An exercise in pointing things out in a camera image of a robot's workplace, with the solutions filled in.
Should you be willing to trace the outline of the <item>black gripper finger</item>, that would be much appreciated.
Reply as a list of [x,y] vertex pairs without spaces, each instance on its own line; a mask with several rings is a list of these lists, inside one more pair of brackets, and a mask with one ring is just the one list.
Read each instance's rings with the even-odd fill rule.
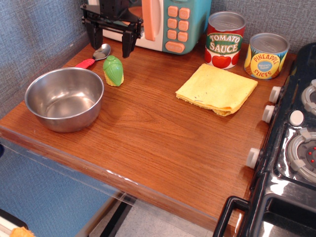
[[87,31],[91,46],[94,49],[100,48],[103,43],[102,29],[99,28],[96,24],[91,23],[91,22],[86,22],[85,27],[86,27],[86,31]]
[[137,40],[136,31],[126,31],[122,35],[122,56],[127,58],[130,56],[131,52],[134,50]]

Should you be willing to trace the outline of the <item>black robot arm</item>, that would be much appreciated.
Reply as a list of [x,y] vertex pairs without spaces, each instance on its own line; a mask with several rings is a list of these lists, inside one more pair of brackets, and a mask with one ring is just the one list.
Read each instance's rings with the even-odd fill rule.
[[143,19],[129,11],[127,0],[101,0],[99,5],[82,4],[82,23],[94,49],[103,43],[103,30],[122,34],[122,56],[127,58],[141,37]]

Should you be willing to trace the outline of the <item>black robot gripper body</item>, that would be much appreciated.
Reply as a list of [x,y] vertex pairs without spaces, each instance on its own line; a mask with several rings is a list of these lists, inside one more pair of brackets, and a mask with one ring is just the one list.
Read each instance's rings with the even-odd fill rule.
[[83,23],[91,22],[101,29],[123,34],[126,31],[136,31],[137,38],[142,35],[143,19],[129,10],[127,3],[101,3],[99,5],[82,4]]

